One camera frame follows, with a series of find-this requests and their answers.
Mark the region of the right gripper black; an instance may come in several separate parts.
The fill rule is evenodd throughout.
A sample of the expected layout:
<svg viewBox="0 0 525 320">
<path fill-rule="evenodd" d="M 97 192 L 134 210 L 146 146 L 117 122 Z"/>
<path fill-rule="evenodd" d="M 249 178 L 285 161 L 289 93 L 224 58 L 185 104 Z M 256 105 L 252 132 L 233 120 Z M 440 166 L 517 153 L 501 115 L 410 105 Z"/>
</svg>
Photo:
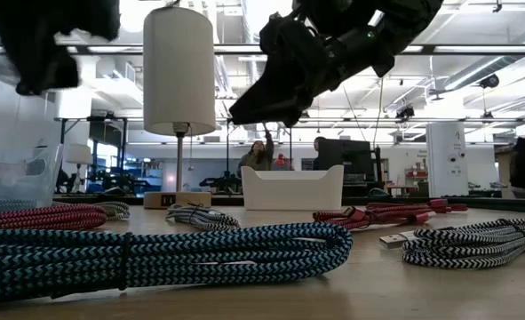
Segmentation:
<svg viewBox="0 0 525 320">
<path fill-rule="evenodd" d="M 293 127 L 314 97 L 362 71 L 362 31 L 313 33 L 300 21 L 280 28 L 285 56 L 268 56 L 261 87 L 252 86 L 229 109 L 235 124 L 282 122 Z"/>
</svg>

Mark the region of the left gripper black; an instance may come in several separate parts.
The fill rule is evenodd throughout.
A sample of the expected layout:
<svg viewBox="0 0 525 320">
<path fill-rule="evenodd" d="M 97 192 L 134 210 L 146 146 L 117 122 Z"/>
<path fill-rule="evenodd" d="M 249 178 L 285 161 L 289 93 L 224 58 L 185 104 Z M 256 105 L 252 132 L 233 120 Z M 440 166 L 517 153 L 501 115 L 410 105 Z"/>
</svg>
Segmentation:
<svg viewBox="0 0 525 320">
<path fill-rule="evenodd" d="M 7 57 L 31 51 L 51 52 L 54 35 L 76 29 L 108 41 L 118 37 L 120 0 L 0 0 L 0 44 Z M 15 91 L 22 96 L 40 95 L 49 89 L 79 85 L 78 66 L 72 57 L 52 64 L 52 59 L 21 59 L 16 66 L 20 80 Z"/>
</svg>

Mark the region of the red object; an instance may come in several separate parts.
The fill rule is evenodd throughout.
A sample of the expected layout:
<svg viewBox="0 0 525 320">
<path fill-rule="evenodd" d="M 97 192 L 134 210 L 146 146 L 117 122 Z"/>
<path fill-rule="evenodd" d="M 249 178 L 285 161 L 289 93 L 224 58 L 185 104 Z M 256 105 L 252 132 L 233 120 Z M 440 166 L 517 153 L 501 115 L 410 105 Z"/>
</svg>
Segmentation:
<svg viewBox="0 0 525 320">
<path fill-rule="evenodd" d="M 279 154 L 278 157 L 274 160 L 273 169 L 275 171 L 294 171 L 290 160 L 283 154 Z"/>
</svg>

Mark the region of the black beam with light strips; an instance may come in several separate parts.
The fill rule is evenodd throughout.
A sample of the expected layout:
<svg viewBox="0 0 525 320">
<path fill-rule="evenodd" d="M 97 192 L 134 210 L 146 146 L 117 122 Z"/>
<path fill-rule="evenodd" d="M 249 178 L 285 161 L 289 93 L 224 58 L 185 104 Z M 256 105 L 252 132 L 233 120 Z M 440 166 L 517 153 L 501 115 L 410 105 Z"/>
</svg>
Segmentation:
<svg viewBox="0 0 525 320">
<path fill-rule="evenodd" d="M 67 46 L 68 52 L 73 55 L 133 55 L 143 54 L 143 46 L 139 44 L 73 44 Z M 214 54 L 224 55 L 262 55 L 263 52 L 256 44 L 215 44 Z M 525 44 L 413 44 L 407 47 L 401 55 L 431 56 L 431 55 L 459 55 L 459 56 L 525 56 Z"/>
</svg>

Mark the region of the black monitor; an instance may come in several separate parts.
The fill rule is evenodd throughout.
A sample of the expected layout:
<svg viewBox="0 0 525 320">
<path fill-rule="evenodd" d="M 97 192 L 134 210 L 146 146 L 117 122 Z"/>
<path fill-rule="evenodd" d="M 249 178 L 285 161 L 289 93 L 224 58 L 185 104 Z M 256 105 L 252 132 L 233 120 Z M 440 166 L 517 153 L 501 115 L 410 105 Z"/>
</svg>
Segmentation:
<svg viewBox="0 0 525 320">
<path fill-rule="evenodd" d="M 321 140 L 318 143 L 317 169 L 327 171 L 334 165 L 344 167 L 345 183 L 375 180 L 371 147 L 367 141 Z"/>
</svg>

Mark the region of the white plastic bin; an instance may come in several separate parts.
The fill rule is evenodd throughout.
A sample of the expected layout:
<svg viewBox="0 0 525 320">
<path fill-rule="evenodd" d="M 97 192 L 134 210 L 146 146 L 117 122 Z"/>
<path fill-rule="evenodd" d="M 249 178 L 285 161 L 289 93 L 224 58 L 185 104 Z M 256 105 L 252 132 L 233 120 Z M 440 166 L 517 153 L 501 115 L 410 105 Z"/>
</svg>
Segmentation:
<svg viewBox="0 0 525 320">
<path fill-rule="evenodd" d="M 344 167 L 327 171 L 254 171 L 241 168 L 244 207 L 251 211 L 337 211 Z"/>
</svg>

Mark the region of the small white shade lamp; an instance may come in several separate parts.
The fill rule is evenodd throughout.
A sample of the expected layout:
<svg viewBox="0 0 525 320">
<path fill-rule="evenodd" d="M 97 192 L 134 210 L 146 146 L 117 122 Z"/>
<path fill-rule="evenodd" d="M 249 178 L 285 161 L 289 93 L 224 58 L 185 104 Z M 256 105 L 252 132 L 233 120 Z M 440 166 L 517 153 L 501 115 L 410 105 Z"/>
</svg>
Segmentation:
<svg viewBox="0 0 525 320">
<path fill-rule="evenodd" d="M 82 166 L 90 167 L 93 164 L 91 149 L 86 144 L 70 144 L 65 160 L 68 164 L 74 164 L 76 166 L 76 176 L 71 192 L 77 193 L 80 190 L 81 181 L 83 180 L 81 177 Z"/>
</svg>

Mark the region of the white shade wooden base lamp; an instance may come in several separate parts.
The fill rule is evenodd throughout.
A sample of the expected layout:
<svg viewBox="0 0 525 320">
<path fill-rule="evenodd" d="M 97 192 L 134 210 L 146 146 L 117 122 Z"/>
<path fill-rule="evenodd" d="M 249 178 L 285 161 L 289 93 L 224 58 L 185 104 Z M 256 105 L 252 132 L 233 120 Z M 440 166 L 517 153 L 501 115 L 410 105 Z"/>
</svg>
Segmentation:
<svg viewBox="0 0 525 320">
<path fill-rule="evenodd" d="M 183 139 L 216 129 L 213 26 L 187 8 L 154 9 L 143 30 L 144 130 L 177 141 L 176 190 L 147 192 L 146 209 L 211 205 L 209 192 L 182 190 Z"/>
</svg>

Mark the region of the clear plastic bin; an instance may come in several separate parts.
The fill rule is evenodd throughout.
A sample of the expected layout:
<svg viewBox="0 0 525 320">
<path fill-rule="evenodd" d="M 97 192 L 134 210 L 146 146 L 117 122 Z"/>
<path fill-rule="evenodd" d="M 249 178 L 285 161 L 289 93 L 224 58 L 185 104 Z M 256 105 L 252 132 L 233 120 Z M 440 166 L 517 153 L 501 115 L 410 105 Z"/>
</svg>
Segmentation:
<svg viewBox="0 0 525 320">
<path fill-rule="evenodd" d="M 59 144 L 0 149 L 0 212 L 51 205 L 61 159 Z"/>
</svg>

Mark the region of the white pillar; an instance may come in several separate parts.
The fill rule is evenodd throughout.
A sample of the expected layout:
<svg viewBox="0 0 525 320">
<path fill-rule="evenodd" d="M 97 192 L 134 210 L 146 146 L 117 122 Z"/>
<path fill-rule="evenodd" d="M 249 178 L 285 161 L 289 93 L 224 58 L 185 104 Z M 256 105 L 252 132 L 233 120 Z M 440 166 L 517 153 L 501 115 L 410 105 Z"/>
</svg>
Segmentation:
<svg viewBox="0 0 525 320">
<path fill-rule="evenodd" d="M 465 127 L 460 122 L 426 127 L 430 197 L 468 194 Z"/>
</svg>

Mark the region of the black workstation frame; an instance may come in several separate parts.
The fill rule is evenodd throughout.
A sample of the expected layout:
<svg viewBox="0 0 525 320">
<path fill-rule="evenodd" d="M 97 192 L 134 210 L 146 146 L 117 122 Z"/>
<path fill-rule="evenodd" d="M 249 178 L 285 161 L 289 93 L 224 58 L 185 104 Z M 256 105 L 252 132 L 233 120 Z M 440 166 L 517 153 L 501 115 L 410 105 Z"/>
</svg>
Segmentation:
<svg viewBox="0 0 525 320">
<path fill-rule="evenodd" d="M 293 160 L 291 158 L 291 156 L 292 156 L 292 142 L 293 142 L 293 140 L 292 140 L 292 130 L 291 129 L 286 129 L 285 127 L 281 127 L 280 125 L 278 125 L 277 129 L 276 129 L 276 133 L 277 133 L 277 138 L 278 138 L 279 141 L 278 142 L 274 142 L 274 160 L 278 157 L 279 154 L 283 154 L 284 156 L 286 156 L 290 160 L 290 163 L 292 164 L 292 166 L 294 168 Z M 244 153 L 241 154 L 241 156 L 240 156 L 240 159 L 239 159 L 239 162 L 240 162 L 242 156 L 244 156 L 245 154 L 247 154 L 250 151 L 251 145 L 255 141 L 256 140 L 247 141 L 247 140 L 234 139 L 234 131 L 229 132 L 228 135 L 227 135 L 227 144 L 228 144 L 227 151 L 230 151 L 230 149 L 233 148 L 233 147 L 243 148 L 244 149 Z M 237 163 L 236 169 L 233 171 L 233 174 L 236 176 L 236 178 L 238 180 L 241 180 L 242 177 L 239 178 L 238 175 L 237 175 L 237 168 L 238 168 L 239 162 Z"/>
<path fill-rule="evenodd" d="M 103 123 L 103 127 L 106 127 L 106 122 L 121 121 L 123 123 L 123 129 L 121 130 L 121 142 L 119 147 L 119 156 L 116 158 L 116 170 L 115 172 L 119 177 L 124 176 L 124 160 L 125 160 L 125 150 L 127 145 L 127 130 L 129 119 L 127 117 L 117 117 L 117 116 L 88 116 L 85 118 L 55 118 L 55 121 L 60 122 L 60 144 L 59 149 L 62 153 L 62 159 L 60 160 L 60 168 L 62 164 L 66 163 L 65 157 L 68 151 L 68 146 L 65 145 L 65 136 L 72 130 L 78 123 L 87 122 L 87 123 Z M 90 166 L 92 172 L 96 173 L 98 169 L 98 144 L 96 140 L 95 145 L 91 148 L 91 155 L 93 164 Z"/>
</svg>

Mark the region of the black aluminium table frame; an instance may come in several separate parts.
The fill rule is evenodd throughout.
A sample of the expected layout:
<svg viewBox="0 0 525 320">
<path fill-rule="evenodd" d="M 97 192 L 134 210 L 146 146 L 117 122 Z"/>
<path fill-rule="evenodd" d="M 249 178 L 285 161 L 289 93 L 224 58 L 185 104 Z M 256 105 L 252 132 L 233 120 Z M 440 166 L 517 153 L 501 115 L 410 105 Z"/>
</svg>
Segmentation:
<svg viewBox="0 0 525 320">
<path fill-rule="evenodd" d="M 368 203 L 382 202 L 391 204 L 420 204 L 427 203 L 431 197 L 392 197 L 392 198 L 374 198 L 374 197 L 343 197 L 342 205 L 344 206 L 364 206 Z M 445 197 L 449 204 L 465 204 L 468 208 L 495 210 L 505 212 L 522 212 L 525 213 L 525 199 L 515 198 L 495 198 L 495 197 Z M 96 204 L 100 202 L 122 202 L 128 205 L 143 205 L 142 197 L 135 196 L 67 196 L 56 195 L 54 202 L 67 204 Z M 243 198 L 241 196 L 213 196 L 211 204 L 214 206 L 241 206 Z"/>
</svg>

